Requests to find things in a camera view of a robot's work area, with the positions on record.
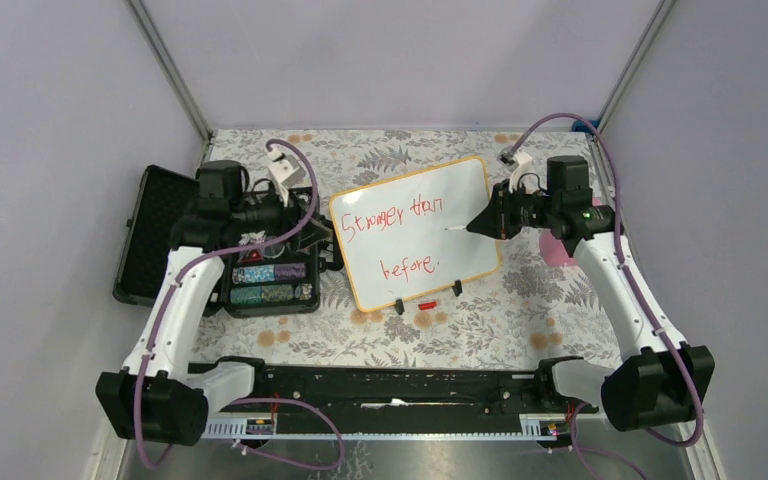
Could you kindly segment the yellow framed whiteboard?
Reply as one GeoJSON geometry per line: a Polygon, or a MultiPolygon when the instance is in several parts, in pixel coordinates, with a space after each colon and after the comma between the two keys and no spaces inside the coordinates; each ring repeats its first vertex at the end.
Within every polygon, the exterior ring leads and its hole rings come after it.
{"type": "Polygon", "coordinates": [[[474,219],[490,193],[486,163],[472,156],[333,195],[328,210],[356,307],[372,312],[494,273],[496,240],[445,230],[474,219]]]}

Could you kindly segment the red marker cap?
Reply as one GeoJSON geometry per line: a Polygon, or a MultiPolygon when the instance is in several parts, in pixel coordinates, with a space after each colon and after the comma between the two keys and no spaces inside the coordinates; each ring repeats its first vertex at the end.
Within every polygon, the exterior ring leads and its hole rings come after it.
{"type": "Polygon", "coordinates": [[[436,301],[429,301],[429,302],[424,302],[419,304],[418,308],[420,311],[428,311],[428,310],[435,309],[437,305],[438,303],[436,301]]]}

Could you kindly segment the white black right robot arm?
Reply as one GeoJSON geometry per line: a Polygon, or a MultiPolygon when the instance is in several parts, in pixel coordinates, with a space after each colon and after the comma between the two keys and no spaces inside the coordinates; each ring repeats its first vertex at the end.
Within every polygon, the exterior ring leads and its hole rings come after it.
{"type": "Polygon", "coordinates": [[[614,207],[594,202],[588,162],[552,157],[546,181],[529,190],[531,157],[505,154],[502,161],[515,169],[493,186],[467,231],[497,240],[526,228],[550,233],[590,281],[622,360],[615,369],[578,357],[541,361],[533,386],[537,405],[557,412],[574,399],[600,409],[618,431],[692,422],[699,436],[714,358],[706,346],[690,345],[658,305],[627,251],[614,207]]]}

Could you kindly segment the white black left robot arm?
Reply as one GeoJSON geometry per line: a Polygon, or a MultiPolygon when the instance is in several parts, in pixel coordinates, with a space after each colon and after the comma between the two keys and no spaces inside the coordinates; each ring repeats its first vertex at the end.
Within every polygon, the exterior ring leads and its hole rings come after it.
{"type": "Polygon", "coordinates": [[[226,359],[200,374],[189,367],[202,317],[229,304],[225,285],[233,256],[292,244],[318,214],[318,186],[309,161],[279,157],[269,166],[270,188],[251,191],[235,161],[205,163],[193,178],[183,211],[169,232],[163,279],[150,317],[117,372],[100,374],[96,397],[115,434],[145,442],[192,446],[211,414],[234,401],[256,411],[270,385],[255,360],[226,359]]]}

